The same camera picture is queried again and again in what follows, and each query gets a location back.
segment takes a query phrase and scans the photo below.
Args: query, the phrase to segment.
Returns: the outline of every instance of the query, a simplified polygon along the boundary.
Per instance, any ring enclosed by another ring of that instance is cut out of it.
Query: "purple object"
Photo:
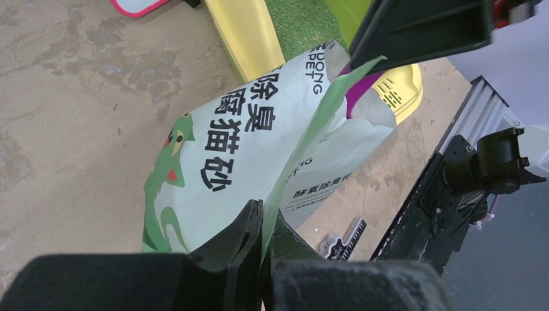
[[[346,73],[349,73],[349,66],[345,66],[343,70],[339,73],[339,75],[345,75]],[[353,110],[353,107],[357,104],[357,101],[368,91],[369,88],[372,87],[372,85],[379,79],[381,75],[383,75],[384,72],[376,73],[371,76],[365,76],[362,80],[358,81],[354,86],[349,89],[347,94],[345,94],[345,98],[347,98],[347,119],[352,119],[351,111]]]

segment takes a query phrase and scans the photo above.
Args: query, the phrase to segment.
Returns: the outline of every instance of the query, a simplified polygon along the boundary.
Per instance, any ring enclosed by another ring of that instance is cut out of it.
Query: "red cartoon mouth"
[[[177,175],[175,175],[175,169],[172,168],[168,173],[168,179],[172,181],[177,181]]]

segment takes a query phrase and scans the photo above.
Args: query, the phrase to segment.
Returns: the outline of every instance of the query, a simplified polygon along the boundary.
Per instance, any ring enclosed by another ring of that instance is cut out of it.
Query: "cat litter bag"
[[[279,209],[302,224],[396,127],[379,100],[346,119],[344,94],[379,61],[337,77],[348,60],[331,41],[179,118],[144,186],[143,251],[191,252],[250,199],[265,243]]]

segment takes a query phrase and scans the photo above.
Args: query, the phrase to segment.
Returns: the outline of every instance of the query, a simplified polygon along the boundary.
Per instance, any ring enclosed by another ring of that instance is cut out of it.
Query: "green grass mat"
[[[324,0],[265,0],[284,58],[288,61],[330,39],[346,44]]]

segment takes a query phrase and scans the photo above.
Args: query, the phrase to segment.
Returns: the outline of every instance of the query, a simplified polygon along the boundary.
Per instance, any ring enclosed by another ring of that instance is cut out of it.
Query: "cable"
[[[468,205],[472,205],[472,204],[474,204],[475,206],[469,211],[469,213],[467,214],[465,219],[462,220],[462,222],[458,225],[458,227],[454,231],[449,233],[448,235],[439,235],[436,232],[436,226],[437,226],[436,225],[436,215],[437,214],[436,214],[436,210],[435,210],[434,217],[432,218],[432,232],[433,232],[433,234],[437,237],[440,237],[440,238],[447,238],[448,236],[451,236],[451,235],[455,234],[456,232],[458,232],[461,228],[463,228],[463,226],[465,224],[467,224],[473,218],[473,215],[475,214],[476,210],[482,205],[482,203],[484,202],[484,200],[486,200],[488,195],[489,195],[488,192],[483,192],[482,196],[480,197],[480,199],[478,201],[476,201],[476,203],[464,204],[463,206],[468,206]]]

